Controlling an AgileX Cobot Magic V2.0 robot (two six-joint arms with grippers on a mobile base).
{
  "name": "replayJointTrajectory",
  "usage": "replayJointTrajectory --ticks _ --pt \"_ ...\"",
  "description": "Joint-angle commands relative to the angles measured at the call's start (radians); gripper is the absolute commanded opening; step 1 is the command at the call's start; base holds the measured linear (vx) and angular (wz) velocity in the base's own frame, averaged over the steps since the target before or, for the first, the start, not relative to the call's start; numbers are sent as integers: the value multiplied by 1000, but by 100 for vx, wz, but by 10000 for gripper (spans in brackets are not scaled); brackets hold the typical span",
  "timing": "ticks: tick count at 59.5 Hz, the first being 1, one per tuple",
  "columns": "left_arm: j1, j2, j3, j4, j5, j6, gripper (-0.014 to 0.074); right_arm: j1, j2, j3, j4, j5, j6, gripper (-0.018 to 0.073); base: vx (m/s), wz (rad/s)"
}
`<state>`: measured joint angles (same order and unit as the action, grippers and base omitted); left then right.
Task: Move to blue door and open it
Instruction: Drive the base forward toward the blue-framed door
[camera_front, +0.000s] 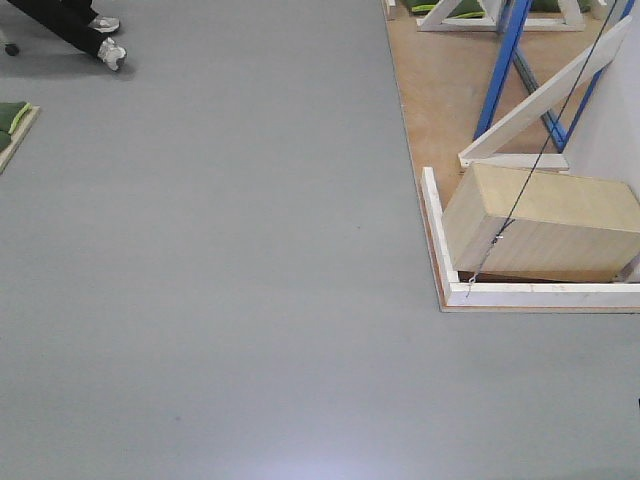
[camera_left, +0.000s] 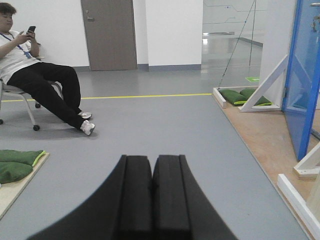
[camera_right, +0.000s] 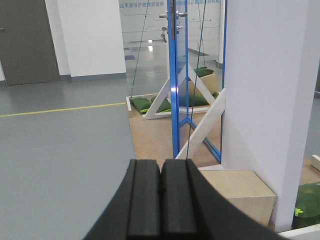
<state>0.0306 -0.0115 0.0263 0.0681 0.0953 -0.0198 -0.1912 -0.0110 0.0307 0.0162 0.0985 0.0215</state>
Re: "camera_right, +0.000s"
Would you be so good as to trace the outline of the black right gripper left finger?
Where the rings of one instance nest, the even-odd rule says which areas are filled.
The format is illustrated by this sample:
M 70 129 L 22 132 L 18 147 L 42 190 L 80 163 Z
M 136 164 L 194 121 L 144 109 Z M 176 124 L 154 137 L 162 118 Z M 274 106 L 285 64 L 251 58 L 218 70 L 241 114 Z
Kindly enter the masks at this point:
M 156 160 L 130 160 L 119 188 L 85 239 L 160 239 L 159 183 Z

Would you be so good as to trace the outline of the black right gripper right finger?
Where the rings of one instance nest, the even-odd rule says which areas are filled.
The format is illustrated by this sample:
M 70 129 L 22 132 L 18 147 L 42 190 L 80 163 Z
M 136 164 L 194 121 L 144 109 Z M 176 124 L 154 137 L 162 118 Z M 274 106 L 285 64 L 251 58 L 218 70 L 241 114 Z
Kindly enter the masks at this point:
M 226 200 L 191 159 L 167 159 L 161 172 L 163 240 L 282 240 Z

